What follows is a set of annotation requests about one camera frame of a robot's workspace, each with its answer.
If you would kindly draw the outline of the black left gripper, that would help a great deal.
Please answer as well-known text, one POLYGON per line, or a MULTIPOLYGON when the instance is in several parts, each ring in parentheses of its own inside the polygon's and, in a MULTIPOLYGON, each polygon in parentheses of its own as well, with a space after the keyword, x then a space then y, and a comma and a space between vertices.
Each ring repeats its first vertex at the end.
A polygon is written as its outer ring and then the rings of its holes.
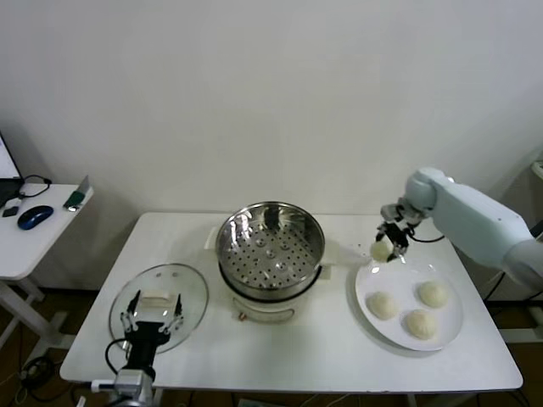
POLYGON ((140 295, 141 291, 138 290, 126 310, 120 313, 125 340, 131 345, 124 369, 153 371, 158 347, 168 343, 171 334, 183 325, 182 296, 178 293, 163 311, 163 322, 139 321, 136 323, 140 295))

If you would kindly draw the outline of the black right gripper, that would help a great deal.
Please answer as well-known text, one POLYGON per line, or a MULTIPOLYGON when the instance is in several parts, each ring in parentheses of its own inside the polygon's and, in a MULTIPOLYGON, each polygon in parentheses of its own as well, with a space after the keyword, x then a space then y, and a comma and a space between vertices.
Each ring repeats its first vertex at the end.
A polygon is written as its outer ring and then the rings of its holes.
POLYGON ((395 223, 384 223, 383 226, 378 227, 375 241, 380 242, 385 237, 387 237, 393 245, 393 247, 389 249, 386 261, 389 263, 398 259, 404 262, 404 255, 409 247, 407 232, 400 229, 395 223))

